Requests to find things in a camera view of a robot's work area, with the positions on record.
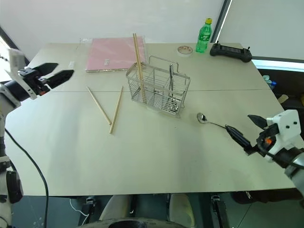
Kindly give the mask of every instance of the wooden chopstick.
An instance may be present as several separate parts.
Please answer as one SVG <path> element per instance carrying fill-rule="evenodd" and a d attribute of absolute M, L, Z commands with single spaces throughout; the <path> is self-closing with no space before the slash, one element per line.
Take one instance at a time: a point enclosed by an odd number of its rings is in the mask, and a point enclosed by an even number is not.
<path fill-rule="evenodd" d="M 100 111 L 104 114 L 107 122 L 111 125 L 111 120 L 109 119 L 109 117 L 106 115 L 104 109 L 102 108 L 102 106 L 99 104 L 99 102 L 97 101 L 97 99 L 95 98 L 95 96 L 93 95 L 93 93 L 91 92 L 91 90 L 89 89 L 89 87 L 86 87 L 87 90 L 89 91 L 91 97 L 93 98 L 93 100 L 95 101 L 96 105 L 98 106 L 98 108 L 100 109 Z"/>
<path fill-rule="evenodd" d="M 141 65 L 141 57 L 139 54 L 136 33 L 133 33 L 133 41 L 134 41 L 134 47 L 135 47 L 135 53 L 136 53 L 136 62 L 137 62 L 137 67 L 138 67 L 138 77 L 139 77 L 139 80 L 141 81 L 140 87 L 141 87 L 142 101 L 144 103 L 146 103 L 146 95 L 145 95 L 144 84 L 143 84 L 143 70 L 142 70 L 142 65 Z"/>
<path fill-rule="evenodd" d="M 121 100 L 122 94 L 123 94 L 123 89 L 124 89 L 124 87 L 122 86 L 122 89 L 120 91 L 119 98 L 118 98 L 118 101 L 117 101 L 117 104 L 116 104 L 116 108 L 115 108 L 115 112 L 114 112 L 114 117 L 113 117 L 113 122 L 111 124 L 110 131 L 109 131 L 110 134 L 112 134 L 112 131 L 113 131 L 113 128 L 114 128 L 114 125 L 115 125 L 115 121 L 116 121 L 116 117 L 117 117 L 117 113 L 118 113 L 118 109 L 119 109 L 120 100 Z"/>

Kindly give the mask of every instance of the pink folder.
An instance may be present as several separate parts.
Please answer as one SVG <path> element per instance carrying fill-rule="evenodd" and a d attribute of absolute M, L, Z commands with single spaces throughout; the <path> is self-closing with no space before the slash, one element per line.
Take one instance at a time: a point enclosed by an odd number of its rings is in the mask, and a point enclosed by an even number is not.
<path fill-rule="evenodd" d="M 143 38 L 137 37 L 141 62 L 145 62 Z M 136 62 L 133 37 L 93 39 L 87 72 L 127 70 Z"/>

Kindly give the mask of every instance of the table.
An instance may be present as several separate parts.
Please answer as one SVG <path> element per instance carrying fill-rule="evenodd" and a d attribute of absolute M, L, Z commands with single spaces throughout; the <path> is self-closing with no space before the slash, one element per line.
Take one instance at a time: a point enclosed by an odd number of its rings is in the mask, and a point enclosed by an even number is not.
<path fill-rule="evenodd" d="M 179 45 L 149 44 L 148 49 L 162 56 L 162 50 Z M 67 68 L 73 59 L 74 47 L 77 45 L 47 45 L 30 65 L 52 62 L 57 56 L 57 62 L 61 63 L 59 68 Z M 51 196 L 293 187 L 278 165 L 268 163 L 258 154 L 246 156 L 224 129 L 197 121 L 196 114 L 202 112 L 210 121 L 238 128 L 254 144 L 260 130 L 247 115 L 267 117 L 283 110 L 252 63 L 209 57 L 194 53 L 194 60 L 208 59 L 208 64 L 195 60 L 197 66 L 193 67 L 188 65 L 192 63 L 190 59 L 175 59 L 180 62 L 180 71 L 192 79 L 181 118 L 133 102 L 124 73 L 88 75 L 81 70 L 84 65 L 75 58 L 75 77 L 35 101 L 23 102 L 8 116 L 7 129 L 40 166 Z M 212 76 L 201 76 L 208 83 L 200 83 L 200 75 L 193 69 L 203 68 L 200 65 L 215 66 L 218 62 L 227 66 L 225 59 L 231 66 L 221 72 L 230 75 L 233 82 L 223 78 L 225 84 L 217 83 L 222 77 L 219 70 L 215 70 Z M 107 121 L 86 86 L 95 91 L 96 98 L 112 118 L 122 84 L 126 90 L 111 135 Z M 303 147 L 300 137 L 296 145 Z M 44 195 L 34 166 L 8 138 L 6 146 L 19 171 L 24 193 Z"/>

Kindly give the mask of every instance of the game controller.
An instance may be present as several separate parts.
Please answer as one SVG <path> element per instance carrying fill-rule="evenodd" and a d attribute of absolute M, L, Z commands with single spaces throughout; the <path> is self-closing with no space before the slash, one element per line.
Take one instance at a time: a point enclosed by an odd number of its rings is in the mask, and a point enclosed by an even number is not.
<path fill-rule="evenodd" d="M 217 56 L 217 55 L 222 55 L 222 56 L 229 56 L 233 58 L 239 58 L 243 62 L 247 63 L 250 60 L 252 60 L 252 55 L 249 51 L 249 48 L 234 48 L 234 47 L 228 47 L 228 46 L 223 46 L 219 42 L 216 44 L 212 45 L 212 48 L 210 50 L 210 55 L 212 56 Z"/>

